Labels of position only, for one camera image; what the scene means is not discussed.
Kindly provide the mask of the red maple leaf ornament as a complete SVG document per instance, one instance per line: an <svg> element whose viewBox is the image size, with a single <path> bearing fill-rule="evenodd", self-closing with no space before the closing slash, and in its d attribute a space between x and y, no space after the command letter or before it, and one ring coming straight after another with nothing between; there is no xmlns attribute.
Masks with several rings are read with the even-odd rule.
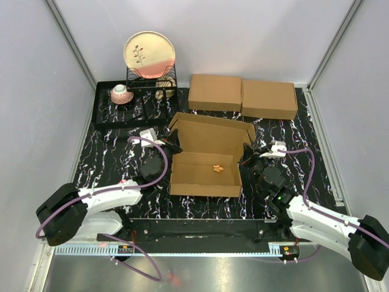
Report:
<svg viewBox="0 0 389 292"><path fill-rule="evenodd" d="M221 173L224 171L224 168L221 167L220 165L214 165L213 166L213 171L216 172L216 173Z"/></svg>

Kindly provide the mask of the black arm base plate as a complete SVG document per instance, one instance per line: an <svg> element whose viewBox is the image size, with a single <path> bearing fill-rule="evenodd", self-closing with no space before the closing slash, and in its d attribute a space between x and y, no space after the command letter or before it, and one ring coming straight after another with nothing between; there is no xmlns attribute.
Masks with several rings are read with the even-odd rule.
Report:
<svg viewBox="0 0 389 292"><path fill-rule="evenodd" d="M291 231L275 220L140 219L125 220L115 237L137 243L161 238L243 238L252 242L292 242Z"/></svg>

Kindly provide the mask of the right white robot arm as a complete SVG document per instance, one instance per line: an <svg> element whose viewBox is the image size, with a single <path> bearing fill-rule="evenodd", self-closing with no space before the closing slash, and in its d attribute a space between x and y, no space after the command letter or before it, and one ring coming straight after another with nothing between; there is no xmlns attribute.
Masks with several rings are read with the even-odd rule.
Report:
<svg viewBox="0 0 389 292"><path fill-rule="evenodd" d="M283 158L286 145L273 141L267 150L243 145L242 165L250 168L256 192L277 217L276 234L283 241L293 237L330 249L346 259L365 276L381 281L388 271L388 232L378 219L352 217L329 210L287 187L286 178L268 159Z"/></svg>

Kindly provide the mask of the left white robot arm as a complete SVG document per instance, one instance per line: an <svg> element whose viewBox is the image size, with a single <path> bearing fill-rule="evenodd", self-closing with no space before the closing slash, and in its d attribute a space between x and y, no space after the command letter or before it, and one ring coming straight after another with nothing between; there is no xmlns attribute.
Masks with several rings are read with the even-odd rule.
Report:
<svg viewBox="0 0 389 292"><path fill-rule="evenodd" d="M98 241L135 240L136 230L122 209L136 206L159 193L157 185L169 174L173 155L182 151L178 131L157 138L151 130L130 137L144 147L154 146L159 154L146 158L139 175L111 186L79 189L63 184L36 210L40 222L35 236L50 246L59 246L74 238L95 237Z"/></svg>

